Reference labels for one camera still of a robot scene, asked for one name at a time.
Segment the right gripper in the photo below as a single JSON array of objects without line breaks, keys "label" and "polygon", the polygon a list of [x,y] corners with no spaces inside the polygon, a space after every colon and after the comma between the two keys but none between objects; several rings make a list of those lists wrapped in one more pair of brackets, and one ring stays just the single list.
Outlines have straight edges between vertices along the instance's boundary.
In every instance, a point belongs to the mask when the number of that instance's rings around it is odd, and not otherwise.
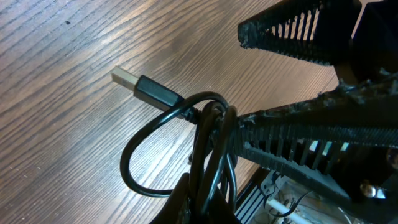
[{"label": "right gripper", "polygon": [[322,1],[317,43],[341,83],[238,116],[234,152],[374,223],[397,222],[397,2]]}]

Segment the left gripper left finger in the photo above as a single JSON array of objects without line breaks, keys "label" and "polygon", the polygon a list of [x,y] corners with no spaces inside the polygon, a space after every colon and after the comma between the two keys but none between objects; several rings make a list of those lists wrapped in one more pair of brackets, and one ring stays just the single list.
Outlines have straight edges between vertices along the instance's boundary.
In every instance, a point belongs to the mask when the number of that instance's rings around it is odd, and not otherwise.
[{"label": "left gripper left finger", "polygon": [[184,173],[150,224],[190,223],[189,173]]}]

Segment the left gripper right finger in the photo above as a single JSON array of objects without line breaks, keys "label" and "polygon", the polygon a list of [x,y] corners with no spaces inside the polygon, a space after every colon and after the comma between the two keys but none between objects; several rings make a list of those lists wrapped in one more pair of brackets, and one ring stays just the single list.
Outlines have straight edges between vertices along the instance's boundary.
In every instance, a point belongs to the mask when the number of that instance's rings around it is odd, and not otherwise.
[{"label": "left gripper right finger", "polygon": [[208,224],[240,224],[235,214],[229,209],[221,191],[216,188],[208,202],[206,222]]}]

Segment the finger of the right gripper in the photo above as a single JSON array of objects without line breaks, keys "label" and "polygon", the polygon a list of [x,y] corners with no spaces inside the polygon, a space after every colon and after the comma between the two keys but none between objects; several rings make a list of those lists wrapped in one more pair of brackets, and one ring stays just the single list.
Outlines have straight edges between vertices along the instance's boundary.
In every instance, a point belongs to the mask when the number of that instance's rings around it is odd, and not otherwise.
[{"label": "finger of the right gripper", "polygon": [[358,0],[284,0],[238,25],[241,47],[319,65],[336,65],[349,52],[361,11]]}]

